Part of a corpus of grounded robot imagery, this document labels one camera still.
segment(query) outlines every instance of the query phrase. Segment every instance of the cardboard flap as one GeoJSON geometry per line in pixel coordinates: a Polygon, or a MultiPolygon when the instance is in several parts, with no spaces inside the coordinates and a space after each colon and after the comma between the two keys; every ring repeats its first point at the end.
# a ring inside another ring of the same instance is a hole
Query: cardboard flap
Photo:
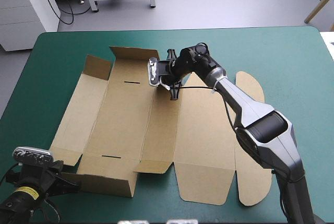
{"type": "Polygon", "coordinates": [[[127,180],[89,174],[62,173],[62,175],[70,181],[81,182],[81,191],[123,197],[133,197],[135,192],[127,180]]]}
{"type": "Polygon", "coordinates": [[[134,169],[138,173],[166,173],[172,162],[142,160],[140,164],[134,169]]]}
{"type": "Polygon", "coordinates": [[[228,196],[234,170],[202,167],[175,162],[180,197],[184,201],[223,205],[228,196]]]}
{"type": "MultiPolygon", "coordinates": [[[[185,86],[205,84],[191,74],[185,86]]],[[[183,199],[215,205],[225,202],[235,172],[233,138],[218,93],[183,91],[174,154],[183,199]]]]}
{"type": "MultiPolygon", "coordinates": [[[[236,85],[254,100],[264,102],[261,85],[248,73],[236,74],[236,85]]],[[[271,169],[263,169],[239,145],[235,138],[235,167],[239,200],[245,206],[253,206],[263,200],[271,186],[271,169]]]]}
{"type": "Polygon", "coordinates": [[[118,59],[135,59],[148,61],[151,57],[159,59],[158,51],[155,49],[143,49],[143,48],[125,48],[119,46],[110,47],[116,58],[118,59]]]}
{"type": "Polygon", "coordinates": [[[171,100],[170,97],[170,92],[162,86],[158,86],[154,93],[150,120],[141,154],[142,161],[150,161],[141,164],[141,167],[148,166],[148,163],[150,163],[149,170],[153,173],[153,167],[158,169],[157,173],[161,173],[162,170],[158,164],[162,163],[157,162],[153,165],[152,161],[163,161],[170,164],[174,159],[182,93],[180,92],[178,100],[171,100]]]}
{"type": "Polygon", "coordinates": [[[89,140],[107,81],[81,74],[50,150],[64,164],[74,166],[89,140]]]}
{"type": "Polygon", "coordinates": [[[108,80],[110,70],[110,61],[106,61],[93,55],[87,55],[85,68],[82,72],[95,78],[108,80]]]}
{"type": "Polygon", "coordinates": [[[63,160],[64,164],[68,166],[75,166],[82,155],[82,152],[75,152],[55,146],[51,146],[50,151],[53,154],[54,160],[63,160]]]}

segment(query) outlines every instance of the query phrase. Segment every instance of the cardboard box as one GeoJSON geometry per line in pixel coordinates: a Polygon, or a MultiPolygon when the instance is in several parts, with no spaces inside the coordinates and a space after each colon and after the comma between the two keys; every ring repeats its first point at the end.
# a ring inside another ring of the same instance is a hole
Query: cardboard box
{"type": "MultiPolygon", "coordinates": [[[[236,170],[244,205],[266,196],[270,170],[239,148],[218,93],[184,89],[171,101],[166,89],[148,84],[147,62],[159,58],[156,50],[111,49],[116,61],[110,78],[110,62],[87,56],[51,145],[55,158],[67,165],[82,156],[68,178],[81,180],[84,191],[133,197],[138,172],[165,173],[174,163],[185,201],[222,205],[236,170]]],[[[244,78],[261,96],[250,77],[244,78]]],[[[204,83],[192,74],[186,85],[204,83]]]]}

